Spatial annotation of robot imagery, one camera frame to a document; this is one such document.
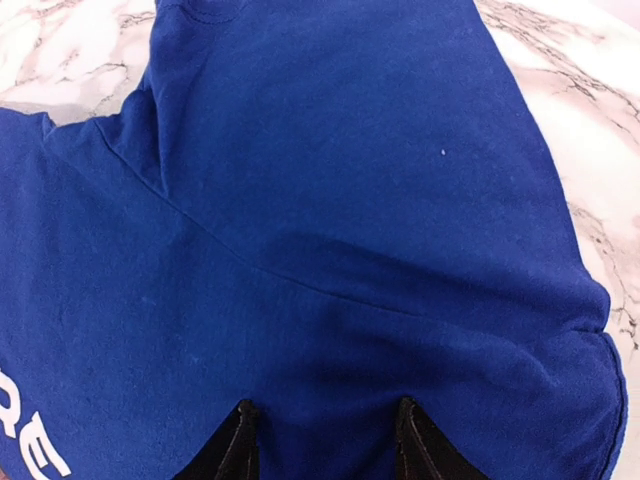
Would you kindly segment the blue printed t-shirt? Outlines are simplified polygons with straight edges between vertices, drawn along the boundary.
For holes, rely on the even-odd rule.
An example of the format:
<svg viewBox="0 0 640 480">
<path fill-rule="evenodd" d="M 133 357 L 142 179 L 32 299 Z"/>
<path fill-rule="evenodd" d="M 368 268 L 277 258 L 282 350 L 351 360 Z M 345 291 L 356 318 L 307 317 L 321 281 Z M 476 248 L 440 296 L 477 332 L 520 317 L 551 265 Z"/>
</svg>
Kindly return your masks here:
<svg viewBox="0 0 640 480">
<path fill-rule="evenodd" d="M 628 397 L 548 146 L 471 1 L 160 1 L 117 114 L 1 112 L 1 467 L 607 479 Z"/>
</svg>

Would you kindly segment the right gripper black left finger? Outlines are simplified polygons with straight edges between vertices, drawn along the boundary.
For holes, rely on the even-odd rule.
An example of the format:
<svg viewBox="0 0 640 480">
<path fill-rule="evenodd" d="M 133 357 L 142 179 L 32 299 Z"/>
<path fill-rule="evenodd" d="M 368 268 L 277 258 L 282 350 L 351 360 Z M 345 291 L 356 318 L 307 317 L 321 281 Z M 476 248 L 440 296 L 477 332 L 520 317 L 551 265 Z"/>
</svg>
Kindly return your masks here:
<svg viewBox="0 0 640 480">
<path fill-rule="evenodd" d="M 258 419 L 255 405 L 250 400 L 241 400 L 179 472 L 179 480 L 258 480 Z"/>
</svg>

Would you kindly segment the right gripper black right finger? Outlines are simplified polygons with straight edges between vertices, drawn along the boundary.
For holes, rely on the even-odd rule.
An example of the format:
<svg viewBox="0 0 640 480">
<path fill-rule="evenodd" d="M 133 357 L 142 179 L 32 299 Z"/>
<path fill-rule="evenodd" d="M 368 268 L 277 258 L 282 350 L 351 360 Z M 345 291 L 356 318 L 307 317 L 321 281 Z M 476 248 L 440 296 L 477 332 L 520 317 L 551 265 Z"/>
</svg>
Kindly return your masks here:
<svg viewBox="0 0 640 480">
<path fill-rule="evenodd" d="M 400 401 L 395 442 L 397 480 L 485 480 L 411 397 Z"/>
</svg>

